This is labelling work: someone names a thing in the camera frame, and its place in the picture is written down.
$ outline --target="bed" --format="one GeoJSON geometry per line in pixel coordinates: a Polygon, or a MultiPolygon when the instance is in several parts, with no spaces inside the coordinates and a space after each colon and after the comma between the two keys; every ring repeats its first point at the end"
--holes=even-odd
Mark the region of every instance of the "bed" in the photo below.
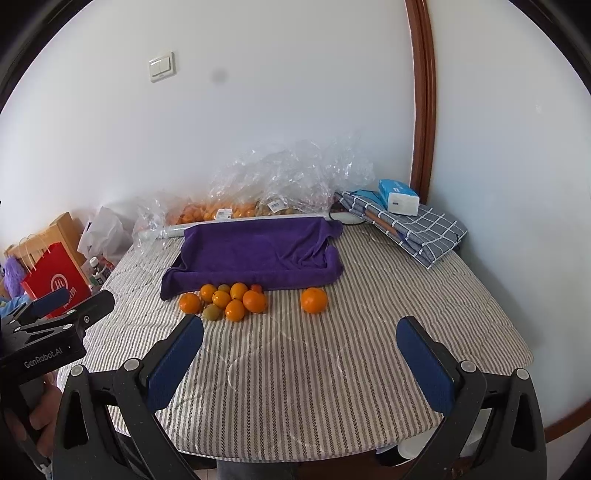
{"type": "MultiPolygon", "coordinates": [[[[142,357],[182,318],[160,280],[183,239],[132,248],[103,288],[115,310],[85,338],[88,369],[142,357]]],[[[510,374],[533,360],[507,316],[454,252],[426,270],[369,224],[333,244],[345,273],[311,316],[301,291],[267,292],[269,307],[243,322],[205,322],[203,345],[167,409],[156,413],[176,447],[224,460],[320,460],[374,450],[437,426],[395,342],[414,315],[458,359],[510,374]]],[[[63,388],[69,367],[61,369],[63,388]]],[[[117,431],[126,433],[117,409],[117,431]]]]}

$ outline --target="blue gripper pad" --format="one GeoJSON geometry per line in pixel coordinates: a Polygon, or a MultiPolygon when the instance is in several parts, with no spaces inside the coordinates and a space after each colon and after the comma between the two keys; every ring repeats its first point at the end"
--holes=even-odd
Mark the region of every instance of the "blue gripper pad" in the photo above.
{"type": "Polygon", "coordinates": [[[63,307],[70,300],[70,292],[67,288],[59,288],[52,291],[40,299],[33,301],[31,304],[31,314],[35,318],[43,318],[50,314],[53,310],[63,307]]]}
{"type": "Polygon", "coordinates": [[[166,408],[203,343],[203,322],[193,316],[147,378],[146,406],[153,413],[166,408]]]}
{"type": "Polygon", "coordinates": [[[406,317],[396,327],[396,343],[431,408],[447,416],[456,398],[453,380],[406,317]]]}

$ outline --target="red shopping bag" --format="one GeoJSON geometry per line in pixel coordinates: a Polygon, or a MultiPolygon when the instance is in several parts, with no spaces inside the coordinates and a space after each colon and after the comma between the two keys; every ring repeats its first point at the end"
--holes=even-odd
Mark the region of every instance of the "red shopping bag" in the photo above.
{"type": "Polygon", "coordinates": [[[68,289],[68,303],[51,312],[49,318],[62,315],[72,306],[90,297],[88,285],[61,242],[51,244],[47,248],[21,284],[33,299],[39,299],[62,287],[68,289]]]}

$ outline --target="folded blanket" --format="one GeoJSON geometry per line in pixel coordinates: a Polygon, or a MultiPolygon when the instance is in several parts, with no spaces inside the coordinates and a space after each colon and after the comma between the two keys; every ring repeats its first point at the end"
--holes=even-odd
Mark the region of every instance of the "folded blanket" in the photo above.
{"type": "Polygon", "coordinates": [[[337,192],[339,202],[352,214],[373,223],[421,265],[431,266],[467,234],[459,220],[432,207],[419,205],[417,216],[388,212],[375,196],[337,192]]]}
{"type": "Polygon", "coordinates": [[[206,283],[257,283],[266,290],[319,287],[343,272],[328,244],[343,226],[322,217],[204,223],[185,230],[180,255],[162,277],[168,300],[206,283]]]}

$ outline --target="light switch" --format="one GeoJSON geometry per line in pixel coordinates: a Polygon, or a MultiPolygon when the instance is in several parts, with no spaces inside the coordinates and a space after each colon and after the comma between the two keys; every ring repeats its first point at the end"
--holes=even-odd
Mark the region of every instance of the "light switch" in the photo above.
{"type": "Polygon", "coordinates": [[[160,60],[150,62],[150,77],[157,77],[160,74],[160,60]]]}
{"type": "Polygon", "coordinates": [[[160,73],[165,73],[170,70],[170,59],[168,57],[160,60],[160,73]]]}
{"type": "Polygon", "coordinates": [[[152,83],[170,77],[176,73],[173,52],[168,52],[166,55],[150,60],[148,65],[150,67],[150,81],[152,83]]]}

